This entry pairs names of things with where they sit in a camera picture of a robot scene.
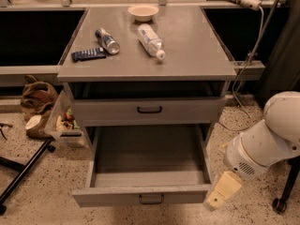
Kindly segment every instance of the open drawer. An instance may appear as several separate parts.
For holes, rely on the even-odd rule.
[[[198,125],[97,127],[79,206],[202,203],[211,187]]]

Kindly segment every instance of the small bowl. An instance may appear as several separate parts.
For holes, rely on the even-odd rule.
[[[158,13],[158,7],[154,5],[134,5],[129,7],[128,12],[138,22],[148,22]]]

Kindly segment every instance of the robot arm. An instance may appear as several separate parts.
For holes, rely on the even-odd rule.
[[[213,210],[241,187],[238,177],[257,177],[276,162],[300,156],[300,93],[283,92],[271,97],[265,104],[263,120],[226,147],[224,163],[231,172],[220,176],[206,198],[206,205]],[[228,192],[226,187],[235,189]]]

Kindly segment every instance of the white bottle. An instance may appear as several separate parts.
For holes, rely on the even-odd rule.
[[[138,28],[139,40],[152,56],[156,56],[159,60],[166,58],[166,53],[162,50],[163,41],[153,31],[152,27],[146,23],[142,24]]]

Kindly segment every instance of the gray cabinet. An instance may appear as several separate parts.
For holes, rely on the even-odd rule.
[[[58,79],[91,148],[79,206],[201,203],[211,187],[206,145],[234,69],[199,7],[161,7],[150,22],[167,58],[150,57],[126,7],[90,8]],[[106,28],[121,51],[73,63]]]

